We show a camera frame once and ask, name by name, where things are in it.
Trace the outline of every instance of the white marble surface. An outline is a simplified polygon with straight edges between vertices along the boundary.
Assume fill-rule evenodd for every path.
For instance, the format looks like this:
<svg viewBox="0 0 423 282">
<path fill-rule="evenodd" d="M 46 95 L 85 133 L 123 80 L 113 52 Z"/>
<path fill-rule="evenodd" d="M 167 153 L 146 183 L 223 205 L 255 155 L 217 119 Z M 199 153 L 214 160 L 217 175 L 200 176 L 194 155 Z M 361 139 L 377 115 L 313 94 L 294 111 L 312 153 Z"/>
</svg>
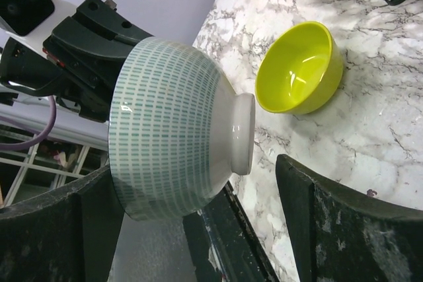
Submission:
<svg viewBox="0 0 423 282">
<path fill-rule="evenodd" d="M 423 209 L 423 0 L 398 7 L 383 0 L 216 0 L 194 46 L 221 64 L 237 92 L 254 92 L 270 44 L 304 20 L 325 24 L 344 52 L 342 84 L 306 116 L 258 106 L 251 175 L 231 179 L 283 282 L 298 275 L 274 175 L 278 154 L 362 193 Z"/>
</svg>

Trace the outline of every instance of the lime green bowl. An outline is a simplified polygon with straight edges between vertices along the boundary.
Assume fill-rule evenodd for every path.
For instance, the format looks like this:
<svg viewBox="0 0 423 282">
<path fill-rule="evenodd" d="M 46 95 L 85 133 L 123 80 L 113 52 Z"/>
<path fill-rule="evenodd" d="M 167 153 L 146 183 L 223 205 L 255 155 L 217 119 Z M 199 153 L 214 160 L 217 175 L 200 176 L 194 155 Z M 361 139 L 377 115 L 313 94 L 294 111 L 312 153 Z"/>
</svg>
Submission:
<svg viewBox="0 0 423 282">
<path fill-rule="evenodd" d="M 342 56 L 321 23 L 297 24 L 268 50 L 256 78 L 257 101 L 268 112 L 307 114 L 335 93 Z"/>
</svg>

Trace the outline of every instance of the white ceramic bowl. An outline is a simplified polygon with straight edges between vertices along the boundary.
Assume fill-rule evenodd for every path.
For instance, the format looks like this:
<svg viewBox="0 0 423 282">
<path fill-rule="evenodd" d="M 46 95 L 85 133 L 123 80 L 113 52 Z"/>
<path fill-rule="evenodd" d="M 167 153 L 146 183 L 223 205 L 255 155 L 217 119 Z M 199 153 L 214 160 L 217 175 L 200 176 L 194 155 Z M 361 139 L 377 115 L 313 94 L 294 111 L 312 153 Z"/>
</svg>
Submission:
<svg viewBox="0 0 423 282">
<path fill-rule="evenodd" d="M 110 170 L 126 213 L 165 219 L 201 209 L 233 172 L 250 172 L 254 121 L 254 96 L 236 95 L 206 54 L 141 41 L 120 71 L 109 120 Z"/>
</svg>

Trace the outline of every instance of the cable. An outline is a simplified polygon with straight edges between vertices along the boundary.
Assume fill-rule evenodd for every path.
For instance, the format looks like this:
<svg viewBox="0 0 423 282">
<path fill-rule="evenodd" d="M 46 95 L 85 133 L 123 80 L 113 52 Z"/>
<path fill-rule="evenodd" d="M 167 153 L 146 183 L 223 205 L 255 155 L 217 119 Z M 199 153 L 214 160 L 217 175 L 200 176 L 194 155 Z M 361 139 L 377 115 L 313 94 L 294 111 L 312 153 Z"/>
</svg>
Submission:
<svg viewBox="0 0 423 282">
<path fill-rule="evenodd" d="M 40 132 L 38 130 L 32 129 L 31 127 L 28 127 L 27 125 L 24 125 L 23 123 L 17 122 L 16 120 L 7 118 L 7 117 L 3 117 L 2 115 L 0 115 L 0 122 L 7 122 L 11 125 L 14 125 L 15 127 L 18 127 L 21 130 L 25 130 L 27 132 L 31 132 L 34 135 L 39 135 Z M 47 140 L 50 141 L 55 141 L 55 142 L 63 142 L 63 140 L 60 139 L 55 139 L 55 138 L 51 138 L 51 137 L 47 137 Z"/>
<path fill-rule="evenodd" d="M 32 147 L 33 145 L 36 145 L 37 143 L 40 143 L 45 138 L 47 138 L 48 134 L 53 129 L 54 123 L 56 122 L 56 102 L 54 101 L 53 96 L 48 97 L 48 101 L 50 102 L 50 119 L 47 123 L 47 126 L 44 128 L 43 131 L 40 132 L 39 135 L 37 135 L 35 138 L 21 142 L 21 143 L 0 143 L 0 151 L 19 151 L 23 149 L 27 149 L 29 147 Z M 5 122 L 10 122 L 9 119 L 4 118 Z"/>
</svg>

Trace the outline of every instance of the purple cable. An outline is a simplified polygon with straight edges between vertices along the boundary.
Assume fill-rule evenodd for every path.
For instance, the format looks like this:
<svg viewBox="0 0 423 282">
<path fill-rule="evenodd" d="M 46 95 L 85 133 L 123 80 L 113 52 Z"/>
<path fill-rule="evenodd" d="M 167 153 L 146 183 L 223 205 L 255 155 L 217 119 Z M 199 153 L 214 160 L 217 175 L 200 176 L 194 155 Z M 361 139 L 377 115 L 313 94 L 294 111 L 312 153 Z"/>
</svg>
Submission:
<svg viewBox="0 0 423 282">
<path fill-rule="evenodd" d="M 32 147 L 33 145 L 36 145 L 37 143 L 40 143 L 45 138 L 47 138 L 48 134 L 53 129 L 54 123 L 56 121 L 56 102 L 54 101 L 53 96 L 48 97 L 48 101 L 50 102 L 50 119 L 47 123 L 47 126 L 44 128 L 43 131 L 39 135 L 37 135 L 35 138 L 21 142 L 21 143 L 0 143 L 0 151 L 19 151 L 23 149 L 27 149 L 29 147 Z M 18 127 L 23 127 L 22 124 L 16 124 L 14 120 L 10 120 L 8 118 L 4 118 L 0 116 L 0 120 L 3 120 L 4 122 L 9 122 L 11 124 L 14 124 Z"/>
</svg>

